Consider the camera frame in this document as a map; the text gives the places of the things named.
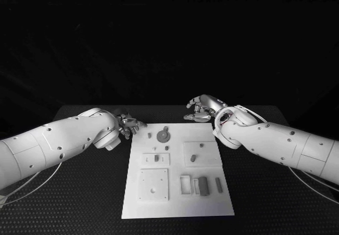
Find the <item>black background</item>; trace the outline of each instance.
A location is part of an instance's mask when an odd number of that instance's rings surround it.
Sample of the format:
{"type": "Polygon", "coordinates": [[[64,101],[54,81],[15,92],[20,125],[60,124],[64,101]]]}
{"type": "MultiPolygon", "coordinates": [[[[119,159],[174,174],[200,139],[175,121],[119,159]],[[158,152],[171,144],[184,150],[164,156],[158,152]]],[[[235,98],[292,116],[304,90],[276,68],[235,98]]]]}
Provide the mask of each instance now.
{"type": "Polygon", "coordinates": [[[337,137],[337,1],[0,3],[2,137],[64,104],[200,94],[276,105],[292,127],[337,137]]]}

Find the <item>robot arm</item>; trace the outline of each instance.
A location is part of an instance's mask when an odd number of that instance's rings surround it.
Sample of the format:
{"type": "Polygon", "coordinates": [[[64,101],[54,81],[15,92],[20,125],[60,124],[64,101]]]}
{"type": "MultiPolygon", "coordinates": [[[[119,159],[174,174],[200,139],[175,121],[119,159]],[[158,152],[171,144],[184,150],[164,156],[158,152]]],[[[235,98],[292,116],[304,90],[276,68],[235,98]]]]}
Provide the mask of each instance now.
{"type": "Polygon", "coordinates": [[[118,133],[128,138],[138,126],[147,127],[134,118],[119,119],[93,108],[1,140],[0,189],[80,154],[90,144],[113,149],[118,133]]]}
{"type": "Polygon", "coordinates": [[[243,145],[259,157],[339,184],[337,141],[271,122],[258,123],[242,106],[227,107],[209,95],[203,94],[194,99],[190,103],[198,106],[196,111],[203,110],[186,115],[184,119],[196,118],[201,122],[201,113],[207,111],[207,104],[201,100],[219,104],[209,111],[214,117],[213,135],[229,148],[237,149],[243,145]]]}

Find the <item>robotic hand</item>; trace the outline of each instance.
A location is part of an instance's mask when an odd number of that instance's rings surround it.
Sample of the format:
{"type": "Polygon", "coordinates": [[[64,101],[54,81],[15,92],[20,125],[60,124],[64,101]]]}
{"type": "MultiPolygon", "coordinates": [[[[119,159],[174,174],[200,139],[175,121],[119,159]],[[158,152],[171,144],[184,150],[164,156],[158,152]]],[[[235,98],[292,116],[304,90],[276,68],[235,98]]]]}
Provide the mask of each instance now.
{"type": "Polygon", "coordinates": [[[229,107],[219,99],[200,95],[187,103],[194,114],[183,118],[206,122],[214,117],[213,135],[232,149],[246,150],[275,163],[302,170],[339,184],[339,142],[291,127],[266,122],[250,110],[229,107]],[[250,112],[263,123],[258,123],[250,112]]]}
{"type": "Polygon", "coordinates": [[[0,141],[0,189],[61,163],[90,144],[113,149],[138,127],[147,127],[125,111],[93,108],[0,141]]]}

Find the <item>white cable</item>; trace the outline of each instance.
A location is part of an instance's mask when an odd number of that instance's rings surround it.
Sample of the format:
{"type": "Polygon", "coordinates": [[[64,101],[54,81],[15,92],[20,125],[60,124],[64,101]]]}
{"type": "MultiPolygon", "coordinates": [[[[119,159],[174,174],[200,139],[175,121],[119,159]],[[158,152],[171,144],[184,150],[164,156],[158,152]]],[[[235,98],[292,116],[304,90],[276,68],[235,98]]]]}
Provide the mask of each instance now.
{"type": "Polygon", "coordinates": [[[301,179],[299,181],[304,183],[304,185],[318,194],[321,195],[324,198],[327,198],[330,201],[333,201],[336,204],[339,204],[339,202],[336,200],[333,200],[331,198],[325,197],[301,179]]]}
{"type": "MultiPolygon", "coordinates": [[[[246,109],[243,107],[243,109],[246,111],[249,111],[252,113],[252,115],[255,115],[255,117],[262,121],[262,122],[266,122],[265,119],[258,115],[255,114],[249,109],[246,109]]],[[[321,195],[325,199],[328,199],[331,202],[334,202],[336,204],[339,204],[339,202],[336,200],[333,200],[331,198],[325,197],[302,180],[301,178],[297,176],[297,174],[294,173],[294,171],[291,170],[292,174],[295,175],[295,177],[298,178],[298,180],[302,182],[302,184],[318,194],[321,195]]],[[[302,172],[314,181],[317,181],[318,183],[321,183],[324,186],[330,187],[333,190],[339,191],[336,188],[333,188],[331,186],[328,186],[325,183],[323,183],[320,180],[317,180],[314,177],[311,177],[305,172],[302,172]]]]}
{"type": "Polygon", "coordinates": [[[59,164],[59,166],[57,166],[57,168],[56,168],[53,174],[48,176],[48,178],[46,179],[46,181],[40,184],[40,186],[38,186],[33,191],[30,191],[22,197],[20,197],[18,199],[15,199],[14,201],[0,204],[0,206],[4,206],[4,205],[7,205],[7,204],[10,204],[10,203],[12,203],[12,202],[17,202],[17,201],[21,200],[24,197],[27,197],[27,196],[47,183],[47,181],[48,181],[50,178],[53,177],[53,175],[54,175],[54,173],[56,173],[56,171],[57,171],[60,165],[61,165],[61,163],[59,164]]]}
{"type": "Polygon", "coordinates": [[[302,174],[308,177],[308,178],[311,178],[314,181],[317,181],[320,184],[323,184],[324,186],[327,186],[328,188],[331,188],[334,191],[337,191],[339,192],[339,189],[336,189],[334,187],[331,187],[330,185],[327,185],[325,183],[323,183],[320,180],[317,180],[311,175],[308,175],[304,171],[301,171],[302,172],[302,174]]]}
{"type": "Polygon", "coordinates": [[[25,182],[5,197],[2,197],[2,198],[0,199],[0,201],[2,201],[4,198],[10,197],[10,196],[28,184],[28,182],[30,182],[31,179],[37,176],[38,173],[40,173],[40,172],[37,172],[37,173],[33,175],[33,177],[27,180],[27,182],[25,182]]]}

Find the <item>table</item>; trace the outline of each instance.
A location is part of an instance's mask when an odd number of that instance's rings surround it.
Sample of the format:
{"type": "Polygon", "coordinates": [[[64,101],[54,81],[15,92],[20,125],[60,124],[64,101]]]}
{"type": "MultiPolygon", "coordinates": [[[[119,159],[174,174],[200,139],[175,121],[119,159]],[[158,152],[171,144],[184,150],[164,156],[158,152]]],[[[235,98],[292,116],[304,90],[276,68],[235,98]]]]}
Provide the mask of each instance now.
{"type": "MultiPolygon", "coordinates": [[[[93,107],[108,111],[119,105],[66,105],[54,120],[93,107]]],[[[184,105],[123,106],[145,123],[187,123],[184,105]]],[[[273,106],[245,106],[268,121],[286,125],[273,106]]],[[[47,184],[21,201],[0,210],[0,234],[339,234],[339,206],[297,180],[288,168],[250,154],[243,147],[226,148],[217,140],[235,216],[121,219],[131,140],[110,150],[86,151],[69,159],[47,184]]],[[[46,180],[44,170],[11,196],[22,196],[46,180]]],[[[299,177],[325,195],[324,186],[299,177]]]]}

